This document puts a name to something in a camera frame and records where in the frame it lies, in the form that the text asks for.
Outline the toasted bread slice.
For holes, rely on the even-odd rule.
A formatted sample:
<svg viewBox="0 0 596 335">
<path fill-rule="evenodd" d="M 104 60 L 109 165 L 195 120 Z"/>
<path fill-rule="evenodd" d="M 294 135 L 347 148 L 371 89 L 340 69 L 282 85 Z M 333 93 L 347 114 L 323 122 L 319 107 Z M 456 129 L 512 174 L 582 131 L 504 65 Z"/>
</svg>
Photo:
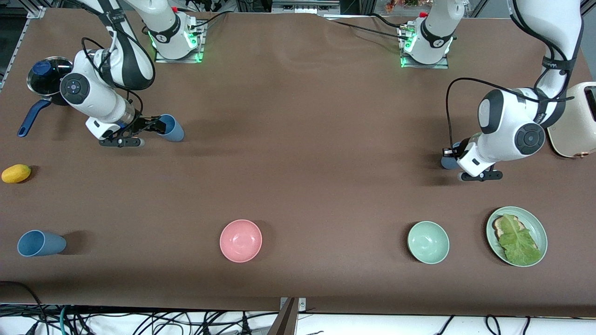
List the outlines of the toasted bread slice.
<svg viewBox="0 0 596 335">
<path fill-rule="evenodd" d="M 493 223 L 499 244 L 504 249 L 533 248 L 538 249 L 530 230 L 515 215 L 503 214 Z"/>
</svg>

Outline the blue plastic cup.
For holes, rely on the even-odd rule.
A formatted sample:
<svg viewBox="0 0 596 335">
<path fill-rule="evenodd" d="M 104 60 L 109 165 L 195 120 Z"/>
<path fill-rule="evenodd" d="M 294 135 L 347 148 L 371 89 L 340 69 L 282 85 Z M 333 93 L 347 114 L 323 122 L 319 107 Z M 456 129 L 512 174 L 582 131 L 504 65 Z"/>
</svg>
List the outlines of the blue plastic cup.
<svg viewBox="0 0 596 335">
<path fill-rule="evenodd" d="M 158 135 L 170 142 L 181 142 L 184 139 L 184 130 L 180 123 L 170 114 L 162 114 L 159 118 L 163 124 L 163 131 Z"/>
<path fill-rule="evenodd" d="M 456 143 L 453 143 L 453 145 L 451 145 L 451 147 L 460 147 L 461 142 L 458 141 Z M 447 170 L 453 170 L 453 169 L 460 169 L 459 166 L 459 158 L 460 157 L 441 157 L 441 167 L 443 167 L 443 169 L 447 169 Z"/>
<path fill-rule="evenodd" d="M 17 242 L 17 252 L 23 257 L 51 256 L 61 253 L 66 246 L 67 242 L 61 235 L 30 230 Z"/>
</svg>

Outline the green lettuce leaf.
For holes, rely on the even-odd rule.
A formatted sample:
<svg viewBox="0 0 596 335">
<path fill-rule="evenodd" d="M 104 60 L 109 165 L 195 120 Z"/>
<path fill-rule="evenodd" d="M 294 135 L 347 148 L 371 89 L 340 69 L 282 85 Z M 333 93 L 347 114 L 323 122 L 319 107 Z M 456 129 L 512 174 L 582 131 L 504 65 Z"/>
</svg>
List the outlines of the green lettuce leaf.
<svg viewBox="0 0 596 335">
<path fill-rule="evenodd" d="M 513 265 L 528 267 L 542 259 L 530 230 L 515 215 L 505 214 L 494 222 L 498 242 L 504 250 L 505 259 Z"/>
</svg>

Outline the yellow lemon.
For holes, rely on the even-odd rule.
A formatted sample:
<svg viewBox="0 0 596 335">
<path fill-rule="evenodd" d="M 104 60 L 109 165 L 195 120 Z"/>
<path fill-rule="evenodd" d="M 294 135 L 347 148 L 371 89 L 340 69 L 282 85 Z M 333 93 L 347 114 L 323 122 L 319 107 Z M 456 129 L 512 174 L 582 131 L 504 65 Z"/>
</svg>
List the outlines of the yellow lemon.
<svg viewBox="0 0 596 335">
<path fill-rule="evenodd" d="M 31 173 L 30 166 L 17 164 L 7 167 L 1 174 L 1 180 L 6 184 L 18 184 L 27 180 Z"/>
</svg>

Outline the colourful toy items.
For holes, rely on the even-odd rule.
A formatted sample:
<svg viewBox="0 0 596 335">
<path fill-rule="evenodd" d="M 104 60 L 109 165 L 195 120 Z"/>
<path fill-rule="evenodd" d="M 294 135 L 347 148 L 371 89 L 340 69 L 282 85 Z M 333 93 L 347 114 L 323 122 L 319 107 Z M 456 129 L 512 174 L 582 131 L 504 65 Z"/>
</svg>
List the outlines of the colourful toy items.
<svg viewBox="0 0 596 335">
<path fill-rule="evenodd" d="M 386 0 L 385 12 L 392 13 L 396 10 L 418 7 L 422 0 Z"/>
</svg>

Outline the aluminium frame corner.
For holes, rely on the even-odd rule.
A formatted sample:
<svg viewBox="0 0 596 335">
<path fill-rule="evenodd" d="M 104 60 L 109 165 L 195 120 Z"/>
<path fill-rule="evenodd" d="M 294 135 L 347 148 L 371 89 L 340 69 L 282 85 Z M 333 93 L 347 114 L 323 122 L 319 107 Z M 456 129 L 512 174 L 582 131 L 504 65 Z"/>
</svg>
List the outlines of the aluminium frame corner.
<svg viewBox="0 0 596 335">
<path fill-rule="evenodd" d="M 43 17 L 46 0 L 0 0 L 0 92 L 32 19 Z"/>
</svg>

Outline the green ribbed plate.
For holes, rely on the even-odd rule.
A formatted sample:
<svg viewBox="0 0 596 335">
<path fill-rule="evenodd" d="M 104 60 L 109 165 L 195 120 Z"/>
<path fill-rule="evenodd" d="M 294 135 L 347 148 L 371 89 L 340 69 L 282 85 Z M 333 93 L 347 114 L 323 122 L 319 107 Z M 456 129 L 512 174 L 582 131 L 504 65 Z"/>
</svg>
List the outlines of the green ribbed plate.
<svg viewBox="0 0 596 335">
<path fill-rule="evenodd" d="M 512 263 L 507 261 L 507 259 L 505 259 L 504 250 L 502 250 L 502 248 L 498 242 L 498 239 L 496 237 L 494 227 L 493 227 L 494 221 L 499 216 L 501 216 L 503 214 L 512 214 L 512 215 L 517 216 L 524 223 L 524 225 L 530 230 L 530 235 L 534 238 L 534 241 L 538 245 L 539 250 L 543 253 L 542 259 L 540 260 L 540 261 L 542 261 L 547 250 L 548 250 L 548 246 L 549 246 L 546 231 L 545 231 L 542 223 L 539 221 L 539 219 L 534 214 L 531 214 L 530 212 L 528 212 L 527 210 L 525 210 L 523 208 L 519 208 L 519 207 L 515 207 L 515 206 L 505 206 L 505 207 L 501 207 L 501 208 L 494 210 L 494 212 L 492 212 L 490 214 L 488 220 L 486 221 L 486 229 L 485 229 L 486 240 L 487 240 L 490 248 L 494 252 L 494 254 L 496 254 L 496 256 L 498 256 L 505 263 L 507 263 L 509 265 L 513 265 Z"/>
</svg>

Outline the cream white toaster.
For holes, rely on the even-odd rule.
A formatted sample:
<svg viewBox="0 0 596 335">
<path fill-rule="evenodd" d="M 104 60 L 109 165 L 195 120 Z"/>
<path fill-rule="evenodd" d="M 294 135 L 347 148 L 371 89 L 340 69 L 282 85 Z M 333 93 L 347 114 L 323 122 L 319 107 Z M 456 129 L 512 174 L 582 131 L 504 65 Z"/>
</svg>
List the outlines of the cream white toaster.
<svg viewBox="0 0 596 335">
<path fill-rule="evenodd" d="M 571 87 L 560 119 L 548 128 L 554 151 L 563 157 L 578 158 L 596 153 L 596 82 Z"/>
</svg>

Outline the glass lid with blue knob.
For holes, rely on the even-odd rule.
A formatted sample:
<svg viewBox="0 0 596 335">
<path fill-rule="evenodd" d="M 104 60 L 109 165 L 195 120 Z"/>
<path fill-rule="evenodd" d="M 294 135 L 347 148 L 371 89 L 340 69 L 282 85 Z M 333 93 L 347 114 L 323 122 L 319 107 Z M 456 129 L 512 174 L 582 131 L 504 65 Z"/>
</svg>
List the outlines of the glass lid with blue knob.
<svg viewBox="0 0 596 335">
<path fill-rule="evenodd" d="M 27 75 L 30 91 L 49 97 L 59 93 L 62 78 L 72 71 L 73 63 L 61 56 L 51 56 L 37 61 Z"/>
</svg>

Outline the mint green bowl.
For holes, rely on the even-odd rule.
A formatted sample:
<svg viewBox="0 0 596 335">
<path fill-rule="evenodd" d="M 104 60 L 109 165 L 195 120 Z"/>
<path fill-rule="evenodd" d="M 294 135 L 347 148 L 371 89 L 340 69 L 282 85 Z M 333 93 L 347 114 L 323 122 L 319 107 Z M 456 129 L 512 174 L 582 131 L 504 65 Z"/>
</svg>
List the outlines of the mint green bowl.
<svg viewBox="0 0 596 335">
<path fill-rule="evenodd" d="M 444 261 L 450 250 L 447 232 L 432 221 L 415 223 L 408 232 L 408 250 L 424 264 L 435 265 Z"/>
</svg>

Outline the pink bowl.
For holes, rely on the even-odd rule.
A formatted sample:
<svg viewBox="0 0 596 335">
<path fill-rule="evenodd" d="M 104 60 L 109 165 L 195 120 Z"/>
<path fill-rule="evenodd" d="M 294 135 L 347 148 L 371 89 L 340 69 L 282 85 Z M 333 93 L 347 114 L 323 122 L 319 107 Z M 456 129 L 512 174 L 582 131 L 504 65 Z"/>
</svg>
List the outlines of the pink bowl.
<svg viewBox="0 0 596 335">
<path fill-rule="evenodd" d="M 222 229 L 219 247 L 223 256 L 234 263 L 245 263 L 260 252 L 263 236 L 260 228 L 250 220 L 237 219 Z"/>
</svg>

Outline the dark metal bar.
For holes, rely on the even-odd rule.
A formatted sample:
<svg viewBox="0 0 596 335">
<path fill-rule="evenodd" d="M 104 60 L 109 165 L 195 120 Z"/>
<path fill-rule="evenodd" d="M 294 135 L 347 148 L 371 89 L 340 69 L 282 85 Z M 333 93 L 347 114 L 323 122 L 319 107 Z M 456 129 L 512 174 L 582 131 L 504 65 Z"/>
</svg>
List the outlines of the dark metal bar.
<svg viewBox="0 0 596 335">
<path fill-rule="evenodd" d="M 287 298 L 267 335 L 295 335 L 299 306 L 299 298 Z"/>
</svg>

